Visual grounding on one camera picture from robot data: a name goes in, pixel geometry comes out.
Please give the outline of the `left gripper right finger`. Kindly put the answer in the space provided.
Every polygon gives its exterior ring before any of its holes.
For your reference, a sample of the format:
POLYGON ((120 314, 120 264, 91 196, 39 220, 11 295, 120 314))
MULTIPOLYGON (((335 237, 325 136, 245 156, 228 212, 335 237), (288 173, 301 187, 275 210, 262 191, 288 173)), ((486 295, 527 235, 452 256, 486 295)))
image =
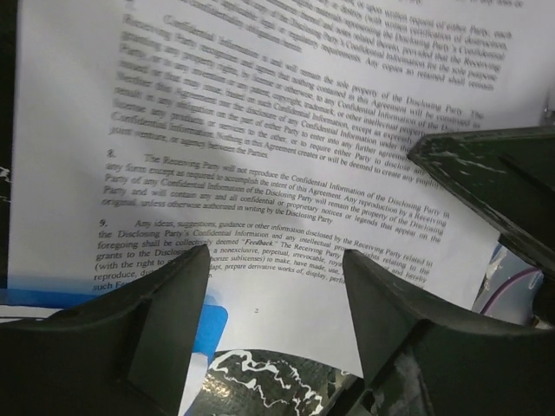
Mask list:
POLYGON ((357 250, 343 275, 369 414, 553 414, 552 330, 458 307, 357 250))

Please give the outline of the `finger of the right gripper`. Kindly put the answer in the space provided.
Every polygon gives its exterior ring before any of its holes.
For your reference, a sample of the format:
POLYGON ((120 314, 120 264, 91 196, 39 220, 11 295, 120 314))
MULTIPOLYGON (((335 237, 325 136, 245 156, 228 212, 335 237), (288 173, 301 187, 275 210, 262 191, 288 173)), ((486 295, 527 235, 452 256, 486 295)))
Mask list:
POLYGON ((408 157, 500 234, 500 242, 554 275, 554 128, 424 136, 408 157))

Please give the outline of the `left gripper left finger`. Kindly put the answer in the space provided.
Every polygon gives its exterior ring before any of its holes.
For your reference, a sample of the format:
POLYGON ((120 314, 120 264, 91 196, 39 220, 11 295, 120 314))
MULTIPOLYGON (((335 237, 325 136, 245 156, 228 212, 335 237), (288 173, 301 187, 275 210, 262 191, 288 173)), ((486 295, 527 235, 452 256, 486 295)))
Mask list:
POLYGON ((175 415, 210 266, 196 246, 122 288, 134 309, 64 309, 1 327, 4 415, 175 415))

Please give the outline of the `blue plastic folder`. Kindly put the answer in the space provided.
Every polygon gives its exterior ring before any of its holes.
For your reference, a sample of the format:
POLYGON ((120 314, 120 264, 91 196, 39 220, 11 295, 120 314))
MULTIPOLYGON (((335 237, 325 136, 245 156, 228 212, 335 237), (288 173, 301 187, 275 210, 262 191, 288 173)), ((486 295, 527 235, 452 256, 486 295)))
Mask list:
MULTIPOLYGON (((134 309, 141 303, 144 293, 137 289, 119 288, 102 296, 76 293, 50 292, 27 289, 1 290, 1 322, 16 319, 40 319, 53 315, 59 309, 79 309, 93 315, 106 307, 108 313, 134 309)), ((213 360, 228 319, 227 310, 218 305, 212 296, 205 296, 200 311, 193 352, 213 360)))

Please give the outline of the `white paper files stack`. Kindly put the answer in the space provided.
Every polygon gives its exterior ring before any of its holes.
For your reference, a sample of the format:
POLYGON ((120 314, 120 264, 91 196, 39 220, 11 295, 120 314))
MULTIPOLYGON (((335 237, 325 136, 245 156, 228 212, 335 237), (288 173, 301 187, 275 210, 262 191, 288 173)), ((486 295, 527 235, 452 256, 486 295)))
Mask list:
POLYGON ((407 158, 533 125, 551 1, 21 1, 10 289, 101 295, 204 244, 204 392, 319 415, 361 364, 356 249, 469 308, 496 230, 407 158))

